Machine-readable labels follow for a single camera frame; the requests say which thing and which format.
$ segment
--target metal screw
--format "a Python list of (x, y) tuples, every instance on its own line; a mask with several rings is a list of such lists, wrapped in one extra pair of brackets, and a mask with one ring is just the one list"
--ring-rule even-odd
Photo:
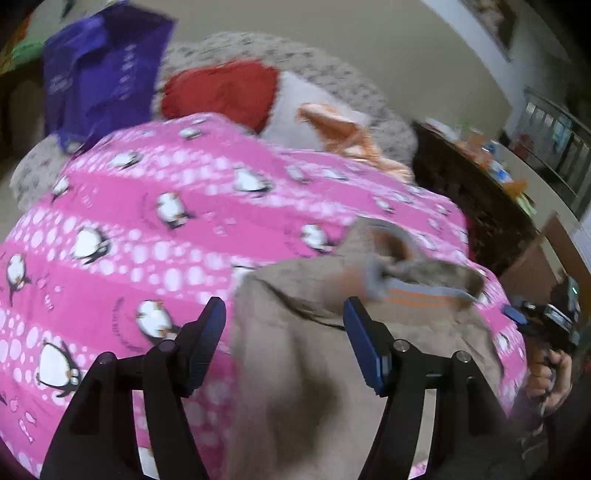
[(398, 352), (406, 352), (410, 348), (410, 343), (406, 340), (396, 340), (394, 342), (394, 349)]
[(96, 361), (101, 365), (106, 365), (116, 359), (117, 357), (113, 352), (103, 352), (98, 357), (96, 357)]
[(472, 356), (468, 352), (465, 352), (464, 350), (460, 350), (458, 353), (456, 353), (456, 358), (460, 362), (464, 362), (465, 364), (468, 363), (470, 360), (472, 360)]
[(177, 344), (174, 343), (174, 340), (171, 340), (171, 339), (162, 340), (158, 344), (158, 349), (161, 352), (172, 352), (176, 347), (177, 347)]

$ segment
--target hand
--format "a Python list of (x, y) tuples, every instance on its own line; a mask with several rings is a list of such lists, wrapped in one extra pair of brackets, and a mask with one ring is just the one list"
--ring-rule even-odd
[(573, 361), (570, 355), (562, 350), (545, 350), (537, 344), (527, 346), (530, 376), (525, 385), (525, 392), (530, 398), (544, 395), (551, 387), (552, 371), (544, 365), (546, 353), (550, 363), (556, 366), (556, 382), (545, 401), (545, 411), (550, 413), (560, 407), (569, 396)]

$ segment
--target white pillow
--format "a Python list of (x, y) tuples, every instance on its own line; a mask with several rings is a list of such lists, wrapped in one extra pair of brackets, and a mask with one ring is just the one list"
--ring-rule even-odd
[(279, 93), (269, 116), (269, 122), (261, 132), (261, 138), (286, 148), (324, 150), (313, 126), (298, 120), (297, 111), (302, 103), (327, 103), (342, 115), (367, 127), (371, 116), (351, 109), (326, 90), (304, 80), (293, 72), (281, 72)]

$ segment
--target wooden table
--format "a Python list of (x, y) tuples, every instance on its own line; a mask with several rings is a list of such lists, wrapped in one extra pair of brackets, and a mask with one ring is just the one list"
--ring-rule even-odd
[(536, 237), (531, 218), (455, 145), (418, 122), (417, 184), (449, 197), (468, 219), (472, 259), (500, 276)]

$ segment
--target purple bag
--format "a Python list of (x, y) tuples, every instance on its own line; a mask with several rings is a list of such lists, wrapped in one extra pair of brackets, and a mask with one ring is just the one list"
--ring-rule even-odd
[(44, 46), (46, 133), (69, 153), (151, 120), (160, 59), (174, 21), (127, 3), (68, 25)]

